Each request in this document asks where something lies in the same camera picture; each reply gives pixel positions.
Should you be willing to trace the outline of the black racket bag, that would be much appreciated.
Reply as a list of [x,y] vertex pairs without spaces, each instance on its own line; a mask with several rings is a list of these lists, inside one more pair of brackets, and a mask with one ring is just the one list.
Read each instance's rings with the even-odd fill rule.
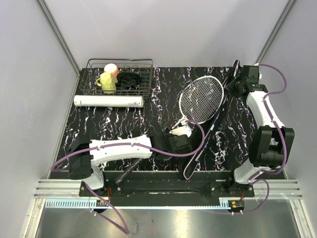
[[222,85],[224,88],[224,97],[223,101],[220,103],[220,107],[215,113],[215,115],[208,121],[201,124],[201,127],[203,128],[203,131],[205,135],[203,136],[202,142],[199,142],[198,145],[198,151],[187,161],[183,161],[178,165],[178,169],[180,170],[182,176],[185,180],[189,180],[196,170],[199,159],[202,156],[202,153],[204,151],[204,147],[208,144],[206,140],[209,140],[211,138],[211,133],[214,130],[216,126],[219,126],[219,122],[217,120],[222,120],[223,114],[225,113],[225,103],[229,100],[230,96],[228,96],[228,93],[225,90],[226,85],[228,82],[235,78],[238,71],[241,69],[240,61],[236,59],[232,65],[232,67],[229,68],[229,70],[226,72],[224,76],[224,80],[222,81]]

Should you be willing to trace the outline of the badminton racket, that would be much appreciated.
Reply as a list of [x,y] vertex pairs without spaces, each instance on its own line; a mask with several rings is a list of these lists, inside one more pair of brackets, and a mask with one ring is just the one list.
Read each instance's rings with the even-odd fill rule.
[[187,154],[171,154],[146,146],[151,151],[166,154],[176,158],[192,157],[198,151],[199,142],[202,142],[205,135],[201,124],[210,120],[220,107],[223,101],[224,88],[222,83],[213,76],[202,76],[192,81],[183,89],[179,97],[179,110],[182,118],[172,127],[172,129],[188,125],[192,129],[189,137],[192,152]]

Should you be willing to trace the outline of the white shuttlecock tube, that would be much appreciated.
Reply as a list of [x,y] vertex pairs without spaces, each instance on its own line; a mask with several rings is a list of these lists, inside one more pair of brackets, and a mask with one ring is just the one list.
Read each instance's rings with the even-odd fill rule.
[[144,99],[143,96],[75,95],[73,103],[77,107],[142,108]]

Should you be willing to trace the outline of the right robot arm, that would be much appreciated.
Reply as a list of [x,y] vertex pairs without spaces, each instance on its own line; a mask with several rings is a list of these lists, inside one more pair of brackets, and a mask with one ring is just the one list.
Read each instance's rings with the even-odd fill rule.
[[295,132],[275,113],[269,100],[274,93],[260,84],[260,64],[244,65],[226,88],[232,96],[243,99],[257,125],[248,149],[248,160],[234,169],[225,182],[226,193],[234,197],[257,182],[260,175],[277,175],[283,171]]

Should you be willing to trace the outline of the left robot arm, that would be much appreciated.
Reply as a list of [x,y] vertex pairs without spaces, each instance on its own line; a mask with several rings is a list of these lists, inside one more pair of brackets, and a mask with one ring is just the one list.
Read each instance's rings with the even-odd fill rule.
[[95,196],[102,196],[106,193],[107,184],[104,182],[102,172],[97,168],[99,164],[124,159],[153,157],[165,160],[170,158],[169,155],[136,146],[136,143],[171,154],[192,152],[190,139],[186,134],[174,135],[163,131],[154,131],[149,135],[122,140],[78,138],[68,150],[69,154],[93,147],[97,147],[97,149],[70,156],[68,159],[68,178],[84,181]]

